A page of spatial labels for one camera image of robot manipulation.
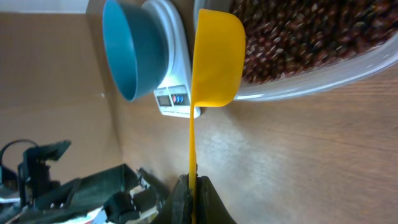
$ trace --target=wooden tabletop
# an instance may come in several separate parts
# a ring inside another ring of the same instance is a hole
[[[301,98],[209,108],[198,175],[238,223],[398,223],[398,66]],[[188,119],[153,95],[117,97],[124,160],[171,187],[188,172]]]

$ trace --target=yellow handle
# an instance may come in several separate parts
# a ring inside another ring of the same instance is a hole
[[[197,222],[197,152],[195,149],[195,119],[193,118],[195,105],[191,103],[191,114],[189,119],[189,189],[193,197],[192,224]]]

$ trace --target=white kitchen scale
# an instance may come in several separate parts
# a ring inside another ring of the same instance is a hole
[[[154,91],[163,115],[190,117],[192,69],[181,17],[168,0],[148,0],[142,8],[163,28],[169,48],[169,65],[162,83]],[[199,117],[200,108],[194,110]]]

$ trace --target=yellow scoop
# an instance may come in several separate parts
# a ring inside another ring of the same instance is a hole
[[[200,9],[193,51],[192,103],[190,115],[189,188],[193,196],[192,223],[196,223],[197,155],[195,106],[220,107],[238,91],[246,43],[241,21],[232,14]]]

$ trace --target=bowl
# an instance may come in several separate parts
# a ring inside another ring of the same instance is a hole
[[[126,100],[138,99],[160,85],[168,65],[167,41],[147,11],[107,1],[103,36],[109,69]]]

